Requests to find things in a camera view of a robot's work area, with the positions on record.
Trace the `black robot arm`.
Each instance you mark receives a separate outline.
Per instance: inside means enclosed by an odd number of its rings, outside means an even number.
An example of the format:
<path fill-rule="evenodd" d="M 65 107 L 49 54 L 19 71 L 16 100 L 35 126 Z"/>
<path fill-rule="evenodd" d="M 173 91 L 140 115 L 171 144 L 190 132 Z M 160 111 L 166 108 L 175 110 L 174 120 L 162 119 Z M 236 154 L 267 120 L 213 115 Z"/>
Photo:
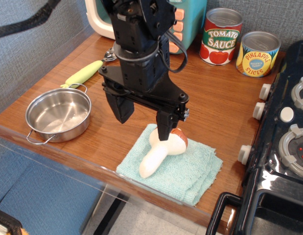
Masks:
<path fill-rule="evenodd" d="M 166 0 L 105 0 L 115 35 L 119 66 L 102 67 L 108 103 L 125 123 L 138 103 L 157 112 L 159 139 L 168 139 L 189 113 L 188 95 L 170 79 L 169 43 L 182 43 L 170 32 L 176 7 Z"/>

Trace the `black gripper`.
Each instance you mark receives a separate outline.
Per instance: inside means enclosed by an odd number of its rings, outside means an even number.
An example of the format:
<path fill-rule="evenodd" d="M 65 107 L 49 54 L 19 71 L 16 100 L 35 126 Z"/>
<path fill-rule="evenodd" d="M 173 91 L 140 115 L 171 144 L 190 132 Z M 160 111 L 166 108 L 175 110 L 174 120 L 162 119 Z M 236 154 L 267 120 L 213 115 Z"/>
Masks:
<path fill-rule="evenodd" d="M 102 67 L 103 89 L 120 123 L 125 123 L 138 103 L 157 112 L 160 141 L 166 141 L 178 121 L 186 120 L 188 95 L 170 77 L 169 39 L 161 36 L 144 45 L 116 39 L 113 45 L 119 66 Z"/>

